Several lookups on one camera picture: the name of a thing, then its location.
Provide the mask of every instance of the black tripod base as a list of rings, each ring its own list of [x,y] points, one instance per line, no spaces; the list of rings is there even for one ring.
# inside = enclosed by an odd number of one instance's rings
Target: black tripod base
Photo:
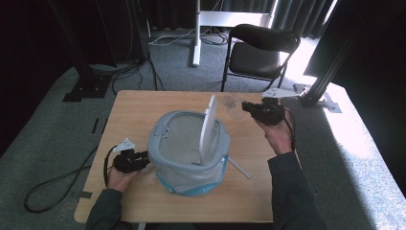
[[[67,93],[63,98],[66,103],[79,103],[83,98],[104,98],[110,85],[112,76],[102,76],[94,87],[82,88],[80,79],[75,84],[71,93]]]

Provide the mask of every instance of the sleeve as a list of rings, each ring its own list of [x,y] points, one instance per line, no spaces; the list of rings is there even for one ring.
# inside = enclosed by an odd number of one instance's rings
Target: sleeve
[[[90,211],[85,229],[114,229],[122,218],[122,197],[120,191],[103,190]]]
[[[327,229],[295,152],[268,160],[272,174],[274,229]]]

